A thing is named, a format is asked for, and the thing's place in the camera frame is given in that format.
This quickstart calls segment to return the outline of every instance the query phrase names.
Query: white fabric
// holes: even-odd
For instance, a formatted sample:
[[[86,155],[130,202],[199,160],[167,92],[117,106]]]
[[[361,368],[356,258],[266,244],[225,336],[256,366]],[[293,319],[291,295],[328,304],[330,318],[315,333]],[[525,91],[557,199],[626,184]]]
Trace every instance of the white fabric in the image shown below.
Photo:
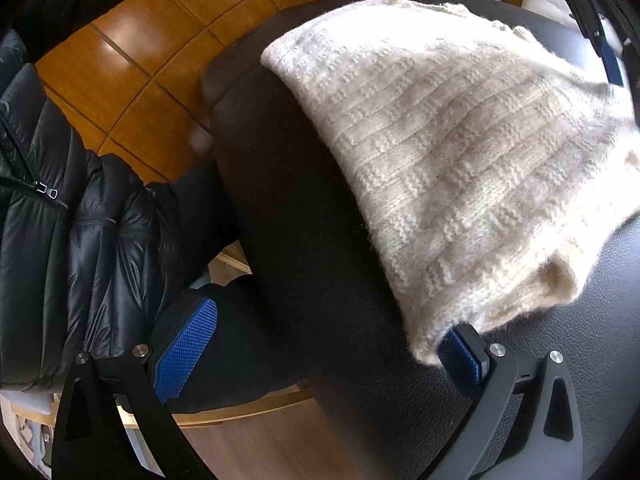
[[[414,355],[573,301],[640,208],[629,95],[463,6],[367,0],[276,40],[353,190]]]

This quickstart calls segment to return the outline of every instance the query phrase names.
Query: black puffer jacket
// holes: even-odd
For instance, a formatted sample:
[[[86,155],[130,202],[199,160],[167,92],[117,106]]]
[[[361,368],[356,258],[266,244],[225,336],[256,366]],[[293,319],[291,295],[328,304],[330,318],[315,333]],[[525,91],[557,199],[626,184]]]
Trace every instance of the black puffer jacket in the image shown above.
[[[119,1],[30,0],[0,38],[0,389],[59,390],[77,352],[147,340],[184,285],[168,189],[85,150],[27,62]]]

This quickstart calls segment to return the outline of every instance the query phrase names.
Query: black leather upholstery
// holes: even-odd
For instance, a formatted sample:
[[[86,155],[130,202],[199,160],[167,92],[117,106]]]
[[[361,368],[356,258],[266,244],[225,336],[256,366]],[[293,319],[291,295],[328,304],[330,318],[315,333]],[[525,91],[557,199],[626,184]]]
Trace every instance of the black leather upholstery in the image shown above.
[[[243,247],[319,403],[368,478],[415,479],[468,404],[443,371],[411,357],[398,308],[339,168],[290,92],[259,65],[272,39],[348,1],[316,2],[275,16],[216,58],[203,83]],[[447,1],[525,25],[570,62],[600,69],[589,43],[558,24],[506,4]],[[640,220],[634,219],[607,243],[578,301],[487,336],[521,354],[559,349],[566,356],[582,419],[585,478],[610,453],[640,403],[638,276]],[[485,466],[497,457],[517,402]],[[522,478],[533,474],[523,472]]]

